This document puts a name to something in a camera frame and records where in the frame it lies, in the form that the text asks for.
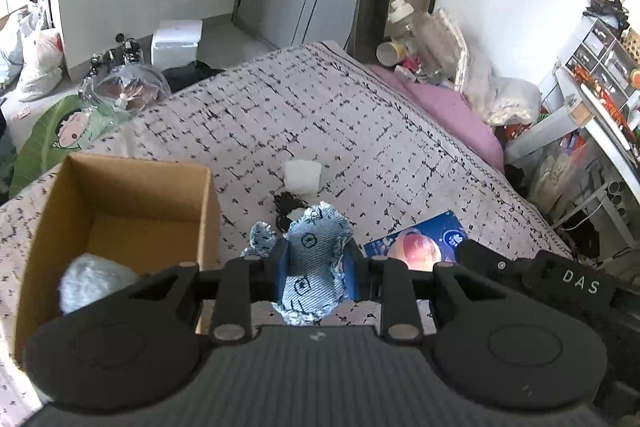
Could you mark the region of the blue tissue pack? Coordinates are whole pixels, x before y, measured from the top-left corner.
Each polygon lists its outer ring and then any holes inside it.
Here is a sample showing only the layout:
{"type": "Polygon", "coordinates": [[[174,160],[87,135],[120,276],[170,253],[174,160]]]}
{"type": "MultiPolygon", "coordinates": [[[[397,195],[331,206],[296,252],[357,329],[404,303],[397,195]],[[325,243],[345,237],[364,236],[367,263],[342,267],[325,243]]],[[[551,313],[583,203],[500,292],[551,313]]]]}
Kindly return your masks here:
{"type": "Polygon", "coordinates": [[[431,272],[438,262],[456,262],[456,248],[466,241],[462,224],[451,211],[411,225],[363,246],[367,257],[389,257],[410,270],[431,272]]]}

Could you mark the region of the grey blue patterned pouch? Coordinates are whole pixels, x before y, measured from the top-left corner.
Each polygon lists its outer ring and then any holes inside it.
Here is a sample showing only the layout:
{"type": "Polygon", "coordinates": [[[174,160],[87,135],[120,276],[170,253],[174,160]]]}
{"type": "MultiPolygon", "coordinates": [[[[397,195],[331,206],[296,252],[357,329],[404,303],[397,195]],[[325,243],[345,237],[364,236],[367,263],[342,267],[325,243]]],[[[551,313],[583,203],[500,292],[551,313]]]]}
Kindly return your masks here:
{"type": "Polygon", "coordinates": [[[288,325],[316,325],[347,299],[343,258],[352,225],[332,205],[318,202],[281,237],[288,242],[290,264],[273,309],[288,325]]]}

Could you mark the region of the black lace white item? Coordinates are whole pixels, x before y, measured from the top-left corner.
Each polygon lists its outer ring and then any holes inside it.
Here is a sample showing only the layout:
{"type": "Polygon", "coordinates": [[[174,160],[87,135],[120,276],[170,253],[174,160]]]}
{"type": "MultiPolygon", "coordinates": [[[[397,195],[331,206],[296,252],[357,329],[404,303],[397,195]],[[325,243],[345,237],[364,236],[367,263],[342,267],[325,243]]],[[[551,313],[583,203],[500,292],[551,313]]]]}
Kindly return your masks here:
{"type": "Polygon", "coordinates": [[[308,207],[303,199],[290,192],[274,195],[273,202],[276,207],[276,227],[281,233],[286,233],[291,223],[297,220],[308,207]]]}

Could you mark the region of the white foam cube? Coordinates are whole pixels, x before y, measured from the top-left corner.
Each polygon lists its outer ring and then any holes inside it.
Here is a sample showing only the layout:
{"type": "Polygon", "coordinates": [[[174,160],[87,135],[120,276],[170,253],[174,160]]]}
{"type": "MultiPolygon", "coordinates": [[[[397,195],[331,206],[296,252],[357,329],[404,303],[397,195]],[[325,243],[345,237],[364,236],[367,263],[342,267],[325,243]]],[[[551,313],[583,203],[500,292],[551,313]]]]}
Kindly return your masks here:
{"type": "Polygon", "coordinates": [[[318,161],[293,159],[284,163],[285,190],[296,195],[319,191],[322,165],[318,161]]]}

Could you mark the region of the brown cardboard box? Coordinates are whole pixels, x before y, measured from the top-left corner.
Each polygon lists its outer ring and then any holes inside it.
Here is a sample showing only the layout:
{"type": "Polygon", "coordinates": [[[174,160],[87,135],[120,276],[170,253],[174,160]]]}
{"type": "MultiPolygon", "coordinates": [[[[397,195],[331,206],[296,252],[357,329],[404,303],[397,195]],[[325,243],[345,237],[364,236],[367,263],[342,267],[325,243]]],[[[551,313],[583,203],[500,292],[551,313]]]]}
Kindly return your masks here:
{"type": "Polygon", "coordinates": [[[194,162],[73,153],[43,206],[22,278],[13,353],[60,314],[58,284],[83,254],[139,275],[218,260],[221,210],[212,170],[194,162]]]}

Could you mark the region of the white black patterned bedspread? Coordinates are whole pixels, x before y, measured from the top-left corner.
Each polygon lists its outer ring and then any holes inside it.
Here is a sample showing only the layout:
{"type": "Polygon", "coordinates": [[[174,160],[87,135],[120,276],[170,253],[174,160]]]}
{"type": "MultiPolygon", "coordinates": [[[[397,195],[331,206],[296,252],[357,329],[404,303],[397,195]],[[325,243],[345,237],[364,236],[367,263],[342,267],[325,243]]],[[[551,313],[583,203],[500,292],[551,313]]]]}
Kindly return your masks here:
{"type": "MultiPolygon", "coordinates": [[[[451,210],[470,239],[508,258],[567,251],[503,172],[333,43],[272,52],[195,83],[74,153],[212,170],[216,265],[242,253],[255,223],[276,217],[273,196],[293,159],[320,162],[319,191],[308,202],[332,205],[359,244],[451,210]]],[[[40,406],[13,340],[30,243],[62,161],[1,209],[3,425],[40,406]]]]}

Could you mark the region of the pink pillow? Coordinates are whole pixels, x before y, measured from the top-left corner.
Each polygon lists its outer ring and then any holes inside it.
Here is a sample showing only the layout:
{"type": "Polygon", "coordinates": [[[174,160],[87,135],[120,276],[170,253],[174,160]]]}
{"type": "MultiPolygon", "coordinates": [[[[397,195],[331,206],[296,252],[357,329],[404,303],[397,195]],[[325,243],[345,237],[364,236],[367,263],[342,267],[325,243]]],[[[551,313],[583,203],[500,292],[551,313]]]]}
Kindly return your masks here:
{"type": "Polygon", "coordinates": [[[368,69],[387,87],[423,109],[440,127],[477,153],[486,164],[500,172],[504,171],[503,149],[494,130],[466,105],[460,93],[428,83],[405,80],[382,66],[369,64],[368,69]]]}

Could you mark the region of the paper cup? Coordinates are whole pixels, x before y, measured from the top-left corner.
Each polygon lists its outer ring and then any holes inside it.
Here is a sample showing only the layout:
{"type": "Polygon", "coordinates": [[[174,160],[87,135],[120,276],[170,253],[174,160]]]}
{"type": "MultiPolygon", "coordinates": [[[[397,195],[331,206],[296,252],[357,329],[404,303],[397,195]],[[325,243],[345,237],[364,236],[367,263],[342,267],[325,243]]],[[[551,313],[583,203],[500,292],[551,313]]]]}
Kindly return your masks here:
{"type": "Polygon", "coordinates": [[[376,58],[385,67],[395,67],[407,56],[406,48],[393,40],[382,42],[375,51],[376,58]]]}

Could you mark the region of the clear plastic bag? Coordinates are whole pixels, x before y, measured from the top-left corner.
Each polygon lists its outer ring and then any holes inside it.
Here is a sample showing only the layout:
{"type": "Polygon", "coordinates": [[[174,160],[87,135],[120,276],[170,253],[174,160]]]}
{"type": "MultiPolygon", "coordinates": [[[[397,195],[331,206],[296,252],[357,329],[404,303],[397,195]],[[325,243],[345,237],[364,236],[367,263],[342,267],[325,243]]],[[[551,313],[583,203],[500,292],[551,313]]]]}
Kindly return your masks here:
{"type": "Polygon", "coordinates": [[[116,121],[128,120],[142,110],[171,96],[165,77],[152,66],[129,63],[101,67],[88,74],[79,88],[79,98],[86,105],[116,121]]]}

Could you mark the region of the clear plastic bottle white cap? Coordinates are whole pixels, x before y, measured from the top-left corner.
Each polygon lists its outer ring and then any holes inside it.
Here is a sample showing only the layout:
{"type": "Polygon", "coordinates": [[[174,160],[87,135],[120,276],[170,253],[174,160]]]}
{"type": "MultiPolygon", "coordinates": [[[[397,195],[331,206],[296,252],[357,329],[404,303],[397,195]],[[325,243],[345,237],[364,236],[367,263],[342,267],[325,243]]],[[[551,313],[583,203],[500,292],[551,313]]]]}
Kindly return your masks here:
{"type": "Polygon", "coordinates": [[[406,69],[411,69],[420,81],[441,83],[444,68],[427,46],[424,29],[427,16],[416,10],[406,0],[394,0],[388,10],[388,33],[393,42],[401,44],[407,50],[406,69]]]}

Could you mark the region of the white desk shelf unit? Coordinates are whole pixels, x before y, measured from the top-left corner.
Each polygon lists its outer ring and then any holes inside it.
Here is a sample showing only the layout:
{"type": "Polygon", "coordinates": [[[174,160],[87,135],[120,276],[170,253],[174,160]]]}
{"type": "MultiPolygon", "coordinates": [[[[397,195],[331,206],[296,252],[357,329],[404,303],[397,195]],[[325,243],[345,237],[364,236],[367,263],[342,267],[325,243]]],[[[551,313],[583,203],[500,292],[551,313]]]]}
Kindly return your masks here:
{"type": "Polygon", "coordinates": [[[548,114],[506,147],[506,161],[537,163],[527,198],[552,228],[579,241],[591,223],[617,245],[639,244],[639,69],[597,18],[556,62],[548,114]]]}

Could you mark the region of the green cartoon leaf mat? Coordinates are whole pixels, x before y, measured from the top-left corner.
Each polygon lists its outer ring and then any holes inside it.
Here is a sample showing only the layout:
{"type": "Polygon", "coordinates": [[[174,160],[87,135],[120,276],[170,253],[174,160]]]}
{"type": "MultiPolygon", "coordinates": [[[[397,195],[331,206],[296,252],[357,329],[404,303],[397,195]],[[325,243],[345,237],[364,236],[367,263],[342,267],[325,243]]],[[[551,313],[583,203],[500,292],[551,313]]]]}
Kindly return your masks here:
{"type": "Polygon", "coordinates": [[[108,106],[88,105],[78,95],[62,98],[36,121],[17,153],[9,198],[58,165],[69,153],[88,150],[102,135],[131,118],[132,114],[112,112],[108,106]]]}

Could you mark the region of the white small bin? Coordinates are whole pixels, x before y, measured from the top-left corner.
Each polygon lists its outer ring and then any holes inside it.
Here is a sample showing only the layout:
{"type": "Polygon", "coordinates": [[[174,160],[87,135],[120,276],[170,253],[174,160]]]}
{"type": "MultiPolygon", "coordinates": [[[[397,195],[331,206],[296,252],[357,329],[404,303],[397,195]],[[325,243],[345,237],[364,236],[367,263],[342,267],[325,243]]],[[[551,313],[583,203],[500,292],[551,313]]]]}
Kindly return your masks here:
{"type": "Polygon", "coordinates": [[[163,20],[152,37],[152,65],[163,72],[194,62],[202,31],[202,20],[163,20]]]}

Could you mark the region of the white plastic trash bag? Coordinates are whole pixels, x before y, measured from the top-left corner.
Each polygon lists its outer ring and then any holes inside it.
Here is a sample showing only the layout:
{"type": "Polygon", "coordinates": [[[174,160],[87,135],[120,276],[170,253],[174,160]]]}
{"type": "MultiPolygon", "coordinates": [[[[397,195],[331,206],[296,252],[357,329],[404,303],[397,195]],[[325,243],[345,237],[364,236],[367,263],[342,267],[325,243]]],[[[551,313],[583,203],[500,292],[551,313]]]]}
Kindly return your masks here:
{"type": "Polygon", "coordinates": [[[35,30],[22,43],[24,64],[16,87],[18,99],[37,101],[49,95],[62,79],[61,36],[55,28],[35,30]]]}

